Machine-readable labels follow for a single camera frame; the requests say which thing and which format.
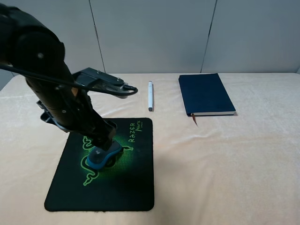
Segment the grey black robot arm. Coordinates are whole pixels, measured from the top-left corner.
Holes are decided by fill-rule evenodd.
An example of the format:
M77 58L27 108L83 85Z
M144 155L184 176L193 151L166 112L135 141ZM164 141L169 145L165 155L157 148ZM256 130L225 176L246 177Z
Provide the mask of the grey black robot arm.
M77 132L107 151L115 135L112 124L93 109L85 90L74 88L74 77L64 62L65 47L35 17L16 7L0 6L0 60L19 73L32 72L56 78L67 85L26 77L44 113L41 120L64 132Z

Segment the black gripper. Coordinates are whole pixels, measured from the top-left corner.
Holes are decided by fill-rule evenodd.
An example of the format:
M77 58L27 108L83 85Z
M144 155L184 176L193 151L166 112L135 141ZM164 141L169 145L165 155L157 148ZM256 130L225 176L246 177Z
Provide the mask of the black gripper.
M116 125L105 121L92 107L90 97L83 90L69 86L25 79L38 97L38 106L44 110L41 119L65 132L76 132L91 137L92 144L108 151L116 135Z

